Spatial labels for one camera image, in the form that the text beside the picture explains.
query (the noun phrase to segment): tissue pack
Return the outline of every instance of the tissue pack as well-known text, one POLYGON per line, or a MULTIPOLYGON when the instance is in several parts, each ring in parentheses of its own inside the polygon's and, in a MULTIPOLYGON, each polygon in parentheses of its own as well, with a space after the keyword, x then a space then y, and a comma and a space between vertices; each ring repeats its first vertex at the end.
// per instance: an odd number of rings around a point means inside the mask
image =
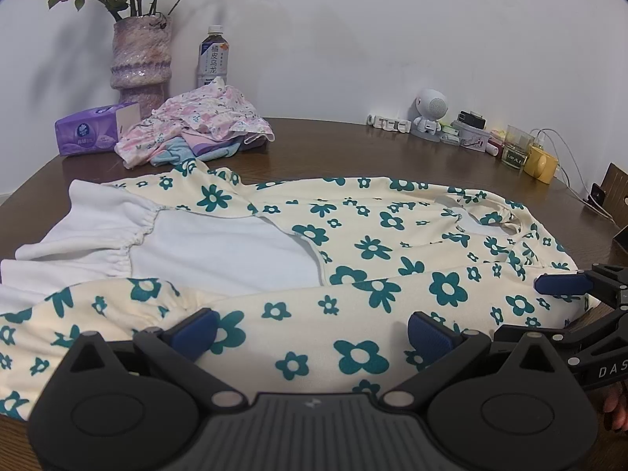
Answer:
POLYGON ((122 103, 80 111, 55 122, 61 155, 108 152, 141 121, 139 104, 122 103))

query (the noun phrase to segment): blue gripper pad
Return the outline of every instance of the blue gripper pad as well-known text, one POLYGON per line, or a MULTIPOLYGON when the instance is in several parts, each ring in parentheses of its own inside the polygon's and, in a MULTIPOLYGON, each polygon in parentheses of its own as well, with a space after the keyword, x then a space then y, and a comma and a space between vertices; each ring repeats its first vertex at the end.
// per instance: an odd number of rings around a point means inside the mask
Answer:
POLYGON ((422 311, 415 311, 407 321, 407 339, 426 365, 431 365, 462 343, 459 334, 422 311))
POLYGON ((535 279, 535 290, 548 296, 583 296, 593 289, 593 282, 582 273, 543 274, 535 279))
POLYGON ((202 308, 168 330, 162 339, 179 354, 196 361, 214 343, 218 322, 218 313, 210 308, 202 308))

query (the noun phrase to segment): table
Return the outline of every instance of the table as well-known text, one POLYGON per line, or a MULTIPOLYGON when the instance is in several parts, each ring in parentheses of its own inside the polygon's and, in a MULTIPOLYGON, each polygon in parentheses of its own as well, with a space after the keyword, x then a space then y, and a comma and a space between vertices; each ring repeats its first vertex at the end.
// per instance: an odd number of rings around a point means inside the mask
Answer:
MULTIPOLYGON (((628 256, 612 243, 616 227, 579 202, 556 179, 548 186, 486 153, 365 125, 294 119, 269 122, 275 143, 212 161, 212 167, 227 166, 247 184, 387 176, 489 190, 525 204, 579 267, 589 268, 592 262, 628 265, 628 256)), ((74 179, 103 183, 171 168, 148 165, 126 170, 114 153, 54 158, 0 206, 0 260, 13 258, 25 243, 39 242, 68 213, 68 187, 74 179)), ((609 311, 598 307, 583 323, 609 311)), ((0 416, 1 471, 39 470, 25 434, 24 423, 0 416)), ((628 469, 628 437, 601 428, 585 469, 628 469)))

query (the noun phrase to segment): small bottle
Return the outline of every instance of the small bottle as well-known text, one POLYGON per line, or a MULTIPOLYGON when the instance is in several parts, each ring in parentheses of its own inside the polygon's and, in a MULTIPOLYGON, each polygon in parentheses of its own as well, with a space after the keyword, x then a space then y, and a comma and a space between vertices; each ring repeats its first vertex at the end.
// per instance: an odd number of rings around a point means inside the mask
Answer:
POLYGON ((222 26, 210 26, 209 35, 199 48, 198 88, 210 84, 217 77, 227 83, 228 55, 229 44, 222 37, 222 26))

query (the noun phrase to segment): vase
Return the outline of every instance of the vase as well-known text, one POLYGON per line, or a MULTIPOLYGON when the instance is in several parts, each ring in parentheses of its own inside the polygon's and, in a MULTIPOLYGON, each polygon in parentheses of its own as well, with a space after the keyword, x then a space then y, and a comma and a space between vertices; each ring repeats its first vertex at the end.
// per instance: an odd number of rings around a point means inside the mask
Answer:
POLYGON ((172 22, 161 14, 128 17, 114 25, 111 88, 120 91, 121 103, 139 103, 143 119, 166 100, 171 38, 172 22))

